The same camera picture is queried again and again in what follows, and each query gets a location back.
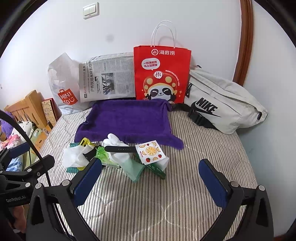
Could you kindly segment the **teal striped cloth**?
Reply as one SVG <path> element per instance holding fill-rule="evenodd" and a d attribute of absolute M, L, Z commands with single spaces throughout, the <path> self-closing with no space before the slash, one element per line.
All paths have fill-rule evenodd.
<path fill-rule="evenodd" d="M 79 172 L 77 166 L 77 156 L 81 152 L 82 146 L 79 143 L 70 143 L 70 147 L 63 152 L 62 164 L 66 168 L 67 173 Z"/>

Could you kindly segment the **white tissue paper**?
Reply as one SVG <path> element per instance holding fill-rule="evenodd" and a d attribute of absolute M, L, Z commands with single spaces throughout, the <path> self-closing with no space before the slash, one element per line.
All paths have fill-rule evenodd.
<path fill-rule="evenodd" d="M 84 156 L 93 150 L 90 145 L 85 147 L 77 145 L 75 147 L 66 148 L 63 152 L 62 165 L 66 168 L 68 167 L 85 167 L 88 165 L 89 161 Z"/>

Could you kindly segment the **yellow mini pouch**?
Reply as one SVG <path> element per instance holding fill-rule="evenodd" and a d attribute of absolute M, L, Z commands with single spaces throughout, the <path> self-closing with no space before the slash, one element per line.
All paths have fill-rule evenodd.
<path fill-rule="evenodd" d="M 94 149 L 94 144 L 88 138 L 83 138 L 79 145 L 82 146 L 83 149 L 77 156 L 77 168 L 79 171 L 82 171 L 89 163 L 86 154 Z"/>

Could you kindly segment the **light green cloth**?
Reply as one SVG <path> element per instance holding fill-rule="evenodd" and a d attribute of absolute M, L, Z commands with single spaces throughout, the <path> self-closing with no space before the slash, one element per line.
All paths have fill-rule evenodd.
<path fill-rule="evenodd" d="M 145 166 L 135 160 L 129 158 L 120 164 L 124 173 L 132 180 L 132 182 L 137 182 L 145 168 Z"/>

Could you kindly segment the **fruit print wet wipe sachet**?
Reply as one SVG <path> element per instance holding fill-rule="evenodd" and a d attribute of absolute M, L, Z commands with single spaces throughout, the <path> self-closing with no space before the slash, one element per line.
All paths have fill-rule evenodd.
<path fill-rule="evenodd" d="M 166 158 L 163 150 L 156 140 L 138 144 L 135 146 L 140 161 L 144 165 L 162 161 Z"/>

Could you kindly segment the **green packet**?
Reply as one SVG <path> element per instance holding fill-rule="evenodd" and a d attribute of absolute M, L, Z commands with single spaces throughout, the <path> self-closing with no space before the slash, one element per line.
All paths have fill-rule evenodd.
<path fill-rule="evenodd" d="M 155 163 L 148 164 L 148 165 L 142 164 L 142 167 L 139 169 L 139 174 L 141 174 L 145 168 L 148 168 L 149 170 L 151 170 L 152 173 L 157 175 L 162 180 L 166 178 L 166 173 L 162 171 Z"/>

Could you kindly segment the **white sponge block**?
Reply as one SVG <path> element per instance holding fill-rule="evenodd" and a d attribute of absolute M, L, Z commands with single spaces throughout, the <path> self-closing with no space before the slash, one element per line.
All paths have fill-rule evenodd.
<path fill-rule="evenodd" d="M 164 172 L 169 163 L 169 160 L 170 160 L 169 157 L 165 157 L 164 159 L 155 162 L 154 165 L 156 165 L 160 170 Z"/>

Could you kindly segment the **wooden chair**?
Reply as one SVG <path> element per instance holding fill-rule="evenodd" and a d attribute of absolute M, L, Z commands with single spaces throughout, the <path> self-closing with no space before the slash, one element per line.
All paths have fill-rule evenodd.
<path fill-rule="evenodd" d="M 51 131 L 42 108 L 43 96 L 36 90 L 31 91 L 26 97 L 7 105 L 4 110 L 10 112 L 16 121 L 31 121 L 38 128 Z"/>

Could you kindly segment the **patterned book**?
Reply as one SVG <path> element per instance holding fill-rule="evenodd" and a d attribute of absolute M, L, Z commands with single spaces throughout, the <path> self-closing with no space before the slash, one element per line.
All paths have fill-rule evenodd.
<path fill-rule="evenodd" d="M 62 116 L 55 100 L 53 98 L 44 99 L 41 102 L 41 105 L 47 122 L 50 122 L 52 126 L 55 126 L 59 118 Z"/>

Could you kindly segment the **striped mattress cover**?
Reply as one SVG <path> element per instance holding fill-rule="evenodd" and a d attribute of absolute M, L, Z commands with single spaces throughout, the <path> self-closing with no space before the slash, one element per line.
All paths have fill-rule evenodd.
<path fill-rule="evenodd" d="M 105 167 L 79 211 L 100 240 L 200 240 L 220 213 L 198 164 L 208 159 L 228 180 L 255 188 L 257 180 L 236 133 L 195 125 L 182 110 L 168 114 L 182 150 L 163 146 L 166 178 L 145 169 L 137 182 Z"/>

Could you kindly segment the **white Miniso plastic bag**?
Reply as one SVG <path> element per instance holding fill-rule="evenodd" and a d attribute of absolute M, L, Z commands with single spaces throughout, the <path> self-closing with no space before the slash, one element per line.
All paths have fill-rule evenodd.
<path fill-rule="evenodd" d="M 63 115 L 90 108 L 90 102 L 80 100 L 79 62 L 63 53 L 49 64 L 48 78 L 53 98 Z"/>

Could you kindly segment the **purple towel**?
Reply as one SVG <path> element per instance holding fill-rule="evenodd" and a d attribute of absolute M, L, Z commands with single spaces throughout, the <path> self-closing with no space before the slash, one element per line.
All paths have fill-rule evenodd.
<path fill-rule="evenodd" d="M 166 100 L 104 100 L 93 104 L 85 122 L 78 126 L 74 141 L 83 138 L 98 142 L 108 134 L 127 144 L 156 140 L 160 145 L 181 150 L 183 141 L 171 132 Z"/>

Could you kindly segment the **folded newspaper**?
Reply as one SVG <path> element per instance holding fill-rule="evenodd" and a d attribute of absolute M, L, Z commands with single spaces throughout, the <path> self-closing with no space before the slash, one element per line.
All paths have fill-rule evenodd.
<path fill-rule="evenodd" d="M 81 102 L 115 98 L 134 98 L 133 53 L 92 57 L 79 64 Z"/>

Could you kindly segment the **grey Nike waist bag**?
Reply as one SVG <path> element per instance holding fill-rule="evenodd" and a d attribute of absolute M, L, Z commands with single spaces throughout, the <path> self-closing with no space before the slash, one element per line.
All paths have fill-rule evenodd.
<path fill-rule="evenodd" d="M 263 122 L 268 111 L 244 87 L 196 66 L 189 72 L 183 103 L 174 108 L 187 113 L 198 126 L 232 134 Z"/>

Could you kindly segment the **red paper shopping bag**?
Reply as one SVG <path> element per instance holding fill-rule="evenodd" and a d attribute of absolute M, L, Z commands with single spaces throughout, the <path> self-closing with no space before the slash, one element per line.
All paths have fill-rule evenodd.
<path fill-rule="evenodd" d="M 170 30 L 172 46 L 155 44 L 157 30 L 171 21 L 163 20 L 155 27 L 150 45 L 133 48 L 135 97 L 137 100 L 164 99 L 171 104 L 183 103 L 188 85 L 191 50 L 176 47 L 177 31 Z"/>

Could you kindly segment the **white wall switch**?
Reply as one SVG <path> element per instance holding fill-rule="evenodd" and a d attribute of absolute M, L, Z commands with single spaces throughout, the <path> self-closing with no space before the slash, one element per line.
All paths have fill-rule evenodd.
<path fill-rule="evenodd" d="M 99 2 L 89 4 L 83 7 L 83 18 L 89 19 L 99 15 Z"/>

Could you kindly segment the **brown wooden door frame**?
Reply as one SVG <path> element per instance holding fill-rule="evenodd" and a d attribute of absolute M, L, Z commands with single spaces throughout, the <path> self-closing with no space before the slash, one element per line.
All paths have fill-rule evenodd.
<path fill-rule="evenodd" d="M 243 86 L 250 63 L 253 34 L 254 34 L 254 15 L 251 0 L 241 0 L 241 34 L 238 51 L 238 59 L 234 71 L 233 82 Z"/>

